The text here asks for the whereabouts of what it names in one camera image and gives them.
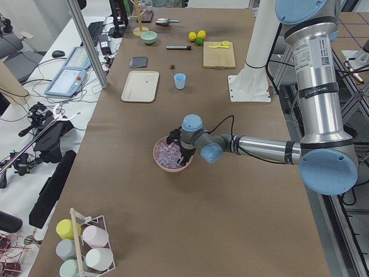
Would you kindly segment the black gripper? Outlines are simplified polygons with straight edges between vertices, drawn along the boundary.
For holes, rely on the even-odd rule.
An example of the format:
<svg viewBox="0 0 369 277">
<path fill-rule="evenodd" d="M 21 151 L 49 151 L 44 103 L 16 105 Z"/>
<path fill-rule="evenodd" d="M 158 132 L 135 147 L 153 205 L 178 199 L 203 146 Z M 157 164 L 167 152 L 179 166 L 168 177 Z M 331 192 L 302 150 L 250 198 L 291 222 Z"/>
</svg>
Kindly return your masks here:
<svg viewBox="0 0 369 277">
<path fill-rule="evenodd" d="M 185 166 L 187 164 L 187 159 L 190 159 L 196 152 L 195 148 L 187 149 L 180 145 L 181 157 L 177 160 L 176 164 L 179 166 Z"/>
</svg>

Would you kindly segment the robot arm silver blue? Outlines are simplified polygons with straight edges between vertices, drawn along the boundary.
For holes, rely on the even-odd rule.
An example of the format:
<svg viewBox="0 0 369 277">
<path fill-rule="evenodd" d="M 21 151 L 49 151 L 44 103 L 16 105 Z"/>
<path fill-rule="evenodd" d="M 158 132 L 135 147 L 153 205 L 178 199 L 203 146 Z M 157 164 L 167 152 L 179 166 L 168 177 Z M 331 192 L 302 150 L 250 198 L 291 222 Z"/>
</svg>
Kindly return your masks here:
<svg viewBox="0 0 369 277">
<path fill-rule="evenodd" d="M 248 155 L 271 163 L 296 164 L 304 184 L 324 195 L 354 187 L 359 162 L 352 137 L 344 131 L 339 86 L 331 42 L 338 34 L 339 1 L 261 1 L 243 70 L 229 81 L 232 101 L 266 100 L 260 82 L 278 33 L 292 48 L 298 84 L 298 104 L 304 135 L 299 142 L 215 135 L 205 130 L 200 116 L 184 117 L 174 132 L 181 160 L 195 152 L 209 163 L 225 152 Z"/>
</svg>

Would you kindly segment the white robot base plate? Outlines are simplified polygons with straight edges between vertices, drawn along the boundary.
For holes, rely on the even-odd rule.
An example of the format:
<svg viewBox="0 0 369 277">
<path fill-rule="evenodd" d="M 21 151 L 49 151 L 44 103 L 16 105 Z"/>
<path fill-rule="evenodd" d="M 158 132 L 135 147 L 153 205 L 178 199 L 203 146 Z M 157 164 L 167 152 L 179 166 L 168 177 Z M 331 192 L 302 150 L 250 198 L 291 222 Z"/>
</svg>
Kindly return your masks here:
<svg viewBox="0 0 369 277">
<path fill-rule="evenodd" d="M 229 75 L 228 90 L 231 102 L 271 102 L 265 74 L 261 77 Z"/>
</svg>

